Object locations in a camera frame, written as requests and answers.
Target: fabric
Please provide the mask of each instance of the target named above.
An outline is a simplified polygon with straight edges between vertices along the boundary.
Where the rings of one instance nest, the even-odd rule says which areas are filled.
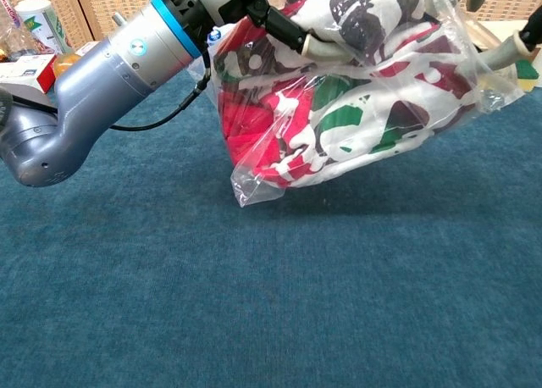
[[[458,69],[462,43],[424,9],[424,0],[291,0],[285,14],[297,24],[357,53],[344,65],[314,64],[241,22],[214,58],[234,164],[279,187],[313,186],[471,116],[479,93]]]
[[[245,209],[205,97],[57,186],[0,164],[0,386],[538,387],[539,110]]]

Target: gray robot arm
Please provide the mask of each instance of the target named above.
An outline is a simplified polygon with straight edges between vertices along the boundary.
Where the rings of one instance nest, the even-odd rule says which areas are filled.
[[[215,25],[248,14],[301,51],[306,33],[267,0],[151,0],[57,80],[58,110],[47,99],[37,107],[36,94],[30,106],[19,96],[8,104],[4,91],[0,157],[26,186],[69,178],[106,130],[205,53]]]

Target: teal carpet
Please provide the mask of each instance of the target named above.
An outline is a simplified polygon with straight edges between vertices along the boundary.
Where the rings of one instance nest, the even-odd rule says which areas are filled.
[[[241,209],[203,98],[61,185],[2,167],[0,387],[540,387],[541,143],[537,90]]]

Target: plastic bag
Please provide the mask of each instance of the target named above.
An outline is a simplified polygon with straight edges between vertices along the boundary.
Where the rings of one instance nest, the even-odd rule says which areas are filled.
[[[482,63],[457,0],[286,0],[282,11],[352,59],[314,62],[249,19],[212,48],[241,206],[411,151],[523,94]]]
[[[34,38],[9,0],[0,0],[0,53],[11,62],[23,55],[38,54]]]

